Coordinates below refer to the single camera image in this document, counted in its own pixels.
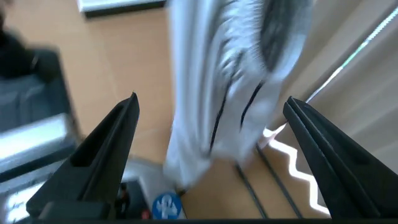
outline wooden floor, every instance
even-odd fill
[[[172,124],[167,11],[155,9],[84,19],[76,0],[16,0],[6,24],[28,44],[60,49],[70,97],[83,134],[119,101],[138,95],[140,118],[131,155],[162,163]],[[308,185],[294,180],[289,158],[272,152],[304,217],[325,217],[308,204]],[[244,172],[270,218],[296,218],[269,170],[256,157]],[[182,198],[188,218],[261,218],[233,164],[217,161]]]

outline fabric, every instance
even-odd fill
[[[214,158],[244,163],[302,51],[311,5],[170,2],[176,102],[167,176],[187,188]]]

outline blue logo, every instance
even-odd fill
[[[152,204],[152,214],[156,219],[178,219],[181,209],[181,200],[175,193],[161,194]]]

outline sticker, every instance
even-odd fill
[[[152,204],[152,214],[155,219],[178,219],[181,209],[181,200],[175,193],[161,194]]]

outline white zigzag line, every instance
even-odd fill
[[[265,137],[270,137],[274,133],[278,133],[278,130],[273,132],[271,130],[265,129],[263,132]],[[310,183],[310,206],[315,210],[318,210],[320,212],[330,215],[329,209],[318,204],[318,184],[317,184],[317,181],[315,180],[314,176],[300,172],[297,170],[297,168],[296,168],[297,149],[290,147],[290,146],[288,146],[284,143],[281,143],[279,141],[276,141],[275,139],[270,140],[268,144],[271,148],[276,149],[280,152],[284,152],[289,155],[289,157],[290,157],[290,159],[289,159],[289,174],[291,176],[302,179],[302,180],[306,180]]]

